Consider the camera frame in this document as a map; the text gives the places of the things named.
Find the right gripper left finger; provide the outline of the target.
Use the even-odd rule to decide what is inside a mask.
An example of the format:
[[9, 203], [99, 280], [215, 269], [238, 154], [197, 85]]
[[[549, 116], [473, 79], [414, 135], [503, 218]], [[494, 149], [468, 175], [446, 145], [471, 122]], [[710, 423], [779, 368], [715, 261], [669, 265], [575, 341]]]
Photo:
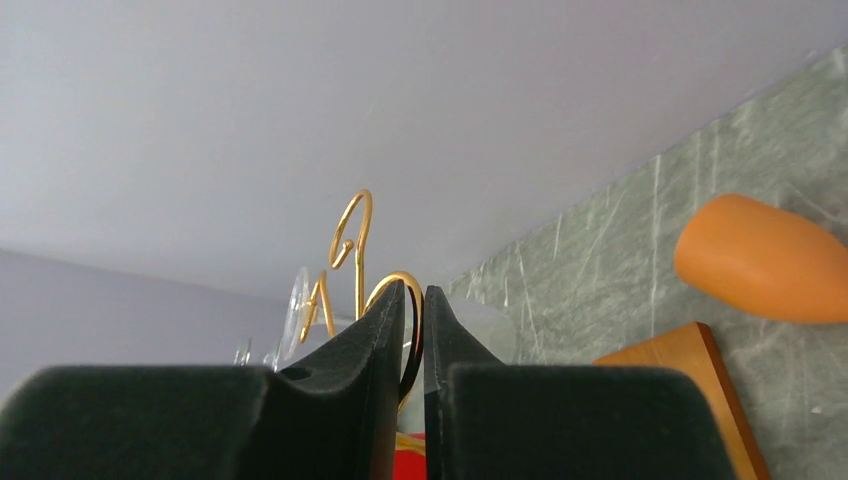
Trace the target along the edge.
[[5, 479], [388, 479], [405, 293], [291, 366], [56, 366], [1, 410]]

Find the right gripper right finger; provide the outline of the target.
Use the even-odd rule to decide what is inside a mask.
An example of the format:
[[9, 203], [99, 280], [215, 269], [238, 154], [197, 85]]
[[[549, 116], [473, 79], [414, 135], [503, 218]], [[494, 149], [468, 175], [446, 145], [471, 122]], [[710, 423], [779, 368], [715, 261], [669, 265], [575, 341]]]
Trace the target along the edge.
[[654, 367], [509, 365], [457, 319], [444, 291], [423, 308], [432, 479], [731, 479], [709, 405]]

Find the red plastic wine glass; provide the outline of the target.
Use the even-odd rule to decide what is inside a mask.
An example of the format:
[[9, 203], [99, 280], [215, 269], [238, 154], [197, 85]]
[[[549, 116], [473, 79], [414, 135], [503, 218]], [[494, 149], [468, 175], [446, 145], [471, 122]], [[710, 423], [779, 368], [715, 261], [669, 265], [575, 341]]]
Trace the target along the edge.
[[396, 436], [393, 480], [426, 480], [426, 435], [398, 433]]

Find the clear patterned wine glass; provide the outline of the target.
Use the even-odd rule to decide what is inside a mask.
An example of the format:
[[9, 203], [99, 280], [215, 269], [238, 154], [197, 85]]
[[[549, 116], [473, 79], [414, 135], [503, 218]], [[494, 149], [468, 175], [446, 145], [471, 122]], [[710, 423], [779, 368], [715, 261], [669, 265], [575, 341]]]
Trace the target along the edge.
[[[315, 308], [315, 319], [309, 331], [302, 334], [308, 319], [311, 290], [308, 270], [302, 268], [295, 277], [286, 313], [272, 323], [272, 343], [258, 360], [260, 364], [279, 371], [331, 338], [320, 305]], [[518, 331], [506, 313], [470, 298], [451, 297], [449, 303], [459, 323], [498, 359], [507, 363], [514, 360]]]

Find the orange plastic wine glass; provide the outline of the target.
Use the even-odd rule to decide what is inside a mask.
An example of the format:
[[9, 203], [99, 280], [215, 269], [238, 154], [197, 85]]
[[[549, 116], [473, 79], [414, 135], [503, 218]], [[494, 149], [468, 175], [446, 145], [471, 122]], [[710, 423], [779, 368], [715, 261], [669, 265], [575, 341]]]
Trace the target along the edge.
[[674, 251], [678, 277], [752, 315], [802, 324], [847, 320], [847, 248], [788, 211], [740, 194], [705, 204]]

